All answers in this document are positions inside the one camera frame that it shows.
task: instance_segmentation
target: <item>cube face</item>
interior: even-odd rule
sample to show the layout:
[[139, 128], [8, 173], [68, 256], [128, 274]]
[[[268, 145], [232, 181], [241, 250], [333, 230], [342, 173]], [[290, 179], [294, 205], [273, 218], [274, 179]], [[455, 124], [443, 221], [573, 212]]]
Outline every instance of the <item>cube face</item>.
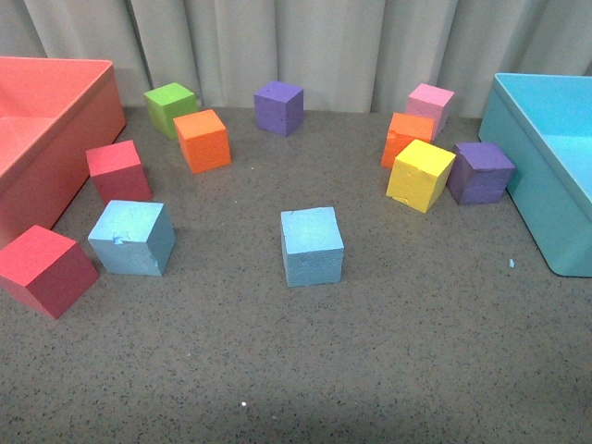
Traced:
[[405, 114], [433, 118], [434, 130], [431, 138], [433, 141], [446, 125], [453, 96], [452, 91], [421, 83], [409, 94]]
[[444, 190], [455, 154], [415, 140], [395, 159], [387, 196], [422, 213]]
[[112, 200], [148, 201], [152, 191], [133, 141], [86, 152], [91, 180], [105, 205]]
[[458, 204], [494, 204], [503, 195], [515, 166], [495, 143], [465, 142], [457, 155], [447, 186]]
[[232, 162], [226, 126], [213, 109], [174, 119], [180, 150], [193, 174]]
[[296, 85], [271, 81], [255, 93], [257, 127], [284, 137], [304, 121], [304, 90]]
[[382, 154], [380, 165], [383, 168], [392, 168], [395, 157], [415, 139], [423, 142], [431, 142], [434, 130], [434, 119], [429, 117], [412, 116], [395, 113], [388, 127], [385, 151]]
[[39, 226], [0, 251], [0, 284], [17, 301], [54, 319], [97, 278], [77, 242]]
[[144, 99], [153, 125], [170, 140], [177, 137], [173, 119], [199, 111], [195, 94], [178, 83], [145, 92]]
[[341, 281], [344, 247], [332, 207], [282, 212], [281, 246], [289, 287]]
[[162, 203], [111, 201], [89, 235], [109, 273], [162, 276], [175, 245]]

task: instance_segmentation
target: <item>purple cube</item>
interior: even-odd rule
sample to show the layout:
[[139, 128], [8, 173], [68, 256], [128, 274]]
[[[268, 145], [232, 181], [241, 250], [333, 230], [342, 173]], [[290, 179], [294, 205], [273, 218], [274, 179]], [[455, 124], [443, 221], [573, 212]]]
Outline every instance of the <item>purple cube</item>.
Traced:
[[270, 81], [254, 95], [257, 127], [282, 136], [290, 135], [304, 121], [304, 90], [281, 81]]
[[456, 159], [448, 188], [459, 205], [499, 201], [516, 167], [496, 143], [464, 142], [454, 145]]

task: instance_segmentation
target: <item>yellow cube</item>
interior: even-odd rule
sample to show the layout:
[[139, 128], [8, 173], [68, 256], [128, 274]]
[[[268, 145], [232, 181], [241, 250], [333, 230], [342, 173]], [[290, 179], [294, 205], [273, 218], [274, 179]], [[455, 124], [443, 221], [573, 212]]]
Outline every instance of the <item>yellow cube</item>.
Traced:
[[427, 213], [444, 190], [454, 157], [430, 143], [411, 142], [395, 158], [387, 196]]

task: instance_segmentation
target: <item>white curtain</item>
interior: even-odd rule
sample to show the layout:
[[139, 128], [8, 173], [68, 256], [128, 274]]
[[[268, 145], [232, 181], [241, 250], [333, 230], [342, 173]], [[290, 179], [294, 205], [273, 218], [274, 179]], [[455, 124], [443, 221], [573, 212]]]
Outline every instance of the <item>white curtain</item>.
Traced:
[[480, 117], [496, 72], [592, 74], [592, 1], [0, 0], [0, 55], [112, 60], [125, 105], [177, 81], [251, 107], [282, 80], [307, 109], [391, 113], [426, 82]]

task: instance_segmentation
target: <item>light blue cube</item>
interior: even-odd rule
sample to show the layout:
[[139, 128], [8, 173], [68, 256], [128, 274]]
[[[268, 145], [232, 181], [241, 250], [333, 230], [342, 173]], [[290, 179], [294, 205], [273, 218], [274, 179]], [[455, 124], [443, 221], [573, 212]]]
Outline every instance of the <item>light blue cube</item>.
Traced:
[[283, 211], [281, 250], [288, 287], [341, 281], [343, 240], [333, 207]]
[[162, 276], [175, 231], [162, 203], [111, 201], [89, 235], [109, 273]]

